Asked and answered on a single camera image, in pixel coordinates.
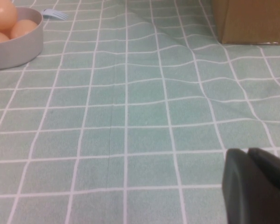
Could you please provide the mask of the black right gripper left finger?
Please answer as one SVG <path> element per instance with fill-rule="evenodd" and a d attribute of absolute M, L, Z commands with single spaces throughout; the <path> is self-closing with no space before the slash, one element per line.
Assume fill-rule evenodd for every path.
<path fill-rule="evenodd" d="M 222 192 L 227 222 L 280 224 L 280 190 L 247 153 L 235 148 L 226 153 Z"/>

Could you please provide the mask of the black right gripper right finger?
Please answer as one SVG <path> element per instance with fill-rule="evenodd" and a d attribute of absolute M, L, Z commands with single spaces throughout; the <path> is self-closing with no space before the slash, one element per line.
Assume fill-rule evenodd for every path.
<path fill-rule="evenodd" d="M 280 158 L 260 148 L 249 148 L 247 154 L 269 182 L 280 190 Z"/>

